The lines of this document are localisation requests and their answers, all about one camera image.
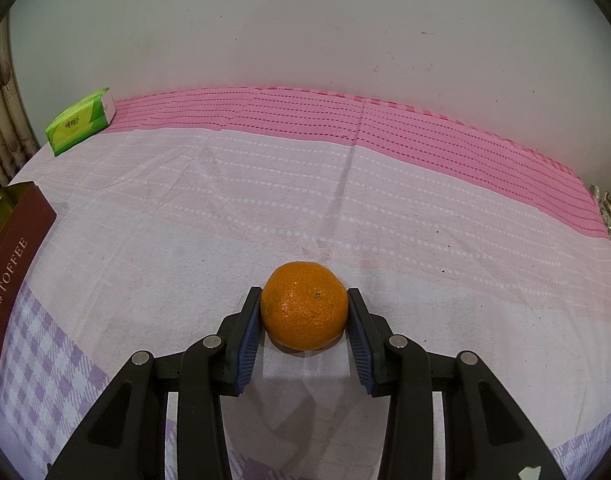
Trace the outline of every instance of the tangerine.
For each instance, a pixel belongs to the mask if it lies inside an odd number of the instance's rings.
[[[316,350],[336,339],[348,320],[348,293],[331,270],[315,262],[276,269],[261,292],[269,336],[294,350]]]

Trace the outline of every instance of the white wall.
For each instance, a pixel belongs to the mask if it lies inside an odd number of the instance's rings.
[[[38,132],[104,86],[312,87],[448,114],[611,190],[611,29],[591,0],[18,0],[12,49]]]

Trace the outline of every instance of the orange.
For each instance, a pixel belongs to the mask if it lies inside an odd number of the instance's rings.
[[[316,350],[343,332],[348,293],[326,267],[290,262],[275,270],[263,288],[261,318],[275,342],[294,350]]]

